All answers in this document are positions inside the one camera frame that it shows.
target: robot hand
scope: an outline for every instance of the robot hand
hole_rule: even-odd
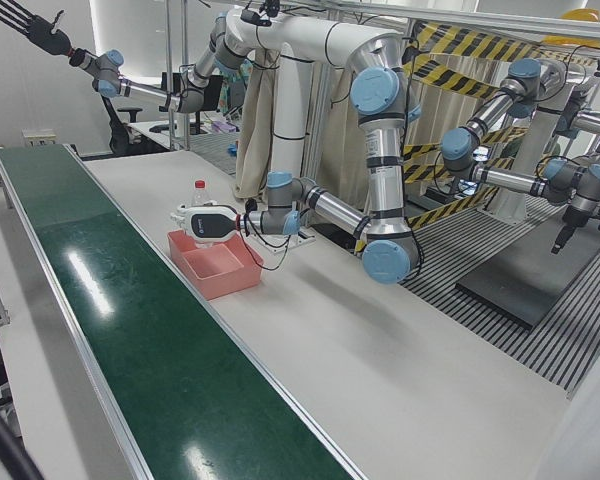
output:
[[[53,22],[32,14],[15,0],[0,0],[0,21],[13,28],[51,55],[70,56],[73,48],[71,40],[56,26],[62,18],[64,10],[56,15]]]
[[[181,205],[171,214],[171,219],[198,243],[226,242],[240,230],[240,218],[226,205]]]

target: desk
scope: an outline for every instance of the desk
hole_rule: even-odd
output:
[[[168,150],[170,146],[169,132],[154,133],[150,131],[156,125],[163,124],[164,122],[138,122],[130,123],[129,127]],[[211,133],[204,127],[203,130],[207,130],[209,133],[206,135],[191,135],[191,151],[207,159],[223,172],[235,175],[236,157],[229,155],[227,149],[240,138],[240,133]]]
[[[190,152],[87,165],[165,251],[166,232],[173,229],[169,213],[190,196],[191,178],[205,178],[214,199],[236,205],[232,179]],[[63,382],[73,383],[66,377],[77,372],[80,383],[74,364],[60,367],[47,358],[49,349],[70,350],[62,345],[58,326],[52,329],[53,342],[47,338],[51,327],[10,334],[27,322],[16,322],[16,316],[26,314],[28,303],[44,298],[31,267],[33,255],[18,249],[24,232],[13,224],[15,216],[0,198],[0,291],[12,312],[12,324],[0,328],[0,340],[10,352],[6,366],[27,447],[50,479],[125,478],[92,474],[97,468],[92,462],[102,462],[96,460],[98,449],[107,451],[109,468],[120,467],[120,460],[108,443],[110,432],[100,428],[102,417],[91,408],[93,392],[80,390],[83,403],[91,407],[76,414],[62,392],[66,383],[54,381],[50,373],[64,371]],[[266,263],[277,263],[277,257],[255,248]],[[32,283],[36,294],[24,297],[27,303],[9,297],[13,290],[30,291]],[[259,286],[211,303],[373,480],[524,479],[568,404],[564,391],[407,290],[373,282],[358,259],[320,237],[290,251],[280,270],[263,272]],[[27,361],[18,355],[18,345],[22,350],[36,342],[43,345],[35,354],[28,345]],[[45,369],[50,381],[39,386],[32,375],[43,375]],[[40,405],[40,396],[55,398],[53,409]],[[58,422],[54,413],[62,417],[68,432],[45,435],[49,427],[33,418],[31,403],[38,404],[35,415],[47,422]],[[93,425],[86,433],[85,423]],[[100,445],[90,446],[95,452],[77,447],[78,441],[99,437]],[[57,448],[53,458],[51,448]],[[53,471],[65,451],[73,451],[83,472],[91,472],[63,477]]]

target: pink plastic box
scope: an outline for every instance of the pink plastic box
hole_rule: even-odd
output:
[[[247,248],[260,265],[262,257],[247,247],[240,236],[234,235],[210,248],[198,248],[182,230],[169,232],[167,236],[171,259],[207,300],[260,283],[262,269]]]

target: yellow and black striped tape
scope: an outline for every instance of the yellow and black striped tape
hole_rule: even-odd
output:
[[[475,195],[470,197],[462,198],[460,200],[456,200],[455,202],[451,202],[443,207],[436,208],[435,210],[430,210],[422,215],[418,215],[417,217],[410,217],[409,224],[413,230],[418,230],[422,227],[430,225],[438,220],[442,220],[443,218],[449,217],[455,213],[462,212],[463,210],[467,210],[469,208],[473,208],[476,205],[482,203],[485,199],[493,195],[496,190],[496,187],[484,188],[482,190],[478,190]]]
[[[487,162],[487,165],[495,168],[511,168],[513,158],[497,158]],[[411,165],[404,169],[404,183],[433,182],[450,178],[451,175],[444,165]]]
[[[495,132],[489,132],[482,137],[481,145],[494,145],[496,143],[510,142],[516,138],[522,137],[527,133],[526,127],[507,127]]]
[[[403,150],[404,160],[409,161],[414,158],[434,152],[440,148],[439,143],[424,143],[422,145],[405,145]]]
[[[527,129],[523,127],[507,127],[495,132],[488,133],[482,139],[481,145],[494,145],[496,143],[509,142],[519,138],[527,133]],[[403,157],[405,162],[409,162],[414,158],[421,157],[429,152],[434,152],[440,148],[439,143],[424,143],[421,145],[405,145]]]
[[[431,87],[438,87],[485,100],[498,90],[498,87],[480,82],[440,65],[428,55],[418,55],[414,67],[413,75],[418,81]],[[411,62],[404,65],[403,68],[407,75],[411,74]]]
[[[419,21],[415,25],[414,32],[420,50],[427,53],[486,58],[503,62],[513,62],[521,58],[553,58],[567,61],[571,57],[571,63],[595,64],[594,60],[580,55],[555,52],[528,42],[502,38],[468,28]]]

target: metal grating floor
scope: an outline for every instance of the metal grating floor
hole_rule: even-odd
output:
[[[600,354],[600,253],[531,332],[454,288],[467,272],[555,212],[527,199],[529,219],[503,224],[468,210],[423,228],[426,261],[406,288],[511,357],[571,393]]]

